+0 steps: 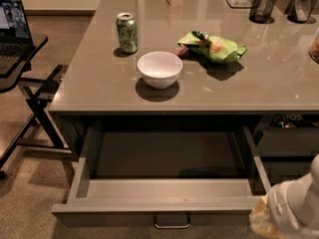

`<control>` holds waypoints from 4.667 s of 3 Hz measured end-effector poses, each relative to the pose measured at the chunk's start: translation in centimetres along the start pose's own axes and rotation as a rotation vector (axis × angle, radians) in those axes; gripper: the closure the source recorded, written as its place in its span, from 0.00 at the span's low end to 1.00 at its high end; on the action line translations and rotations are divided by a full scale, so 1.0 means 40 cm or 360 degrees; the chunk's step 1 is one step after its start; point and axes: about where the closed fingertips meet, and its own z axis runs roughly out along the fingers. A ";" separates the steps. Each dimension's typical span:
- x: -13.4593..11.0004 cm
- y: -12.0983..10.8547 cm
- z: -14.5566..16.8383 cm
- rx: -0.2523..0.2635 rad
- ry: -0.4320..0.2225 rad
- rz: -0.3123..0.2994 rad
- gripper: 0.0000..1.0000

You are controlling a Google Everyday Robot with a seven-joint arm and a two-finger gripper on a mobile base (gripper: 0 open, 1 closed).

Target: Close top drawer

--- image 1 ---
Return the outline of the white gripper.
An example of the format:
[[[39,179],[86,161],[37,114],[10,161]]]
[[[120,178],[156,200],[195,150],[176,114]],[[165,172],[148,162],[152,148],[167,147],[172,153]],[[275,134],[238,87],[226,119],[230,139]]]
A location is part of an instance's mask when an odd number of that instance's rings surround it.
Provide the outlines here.
[[[280,233],[289,239],[319,239],[318,186],[309,177],[274,185],[256,202],[249,223],[265,239],[283,239]]]

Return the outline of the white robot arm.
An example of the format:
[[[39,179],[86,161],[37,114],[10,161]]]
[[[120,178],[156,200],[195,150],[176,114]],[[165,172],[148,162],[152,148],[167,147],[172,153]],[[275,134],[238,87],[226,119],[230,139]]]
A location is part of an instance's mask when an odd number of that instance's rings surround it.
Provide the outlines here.
[[[319,154],[308,174],[272,186],[250,212],[249,223],[266,239],[319,239]]]

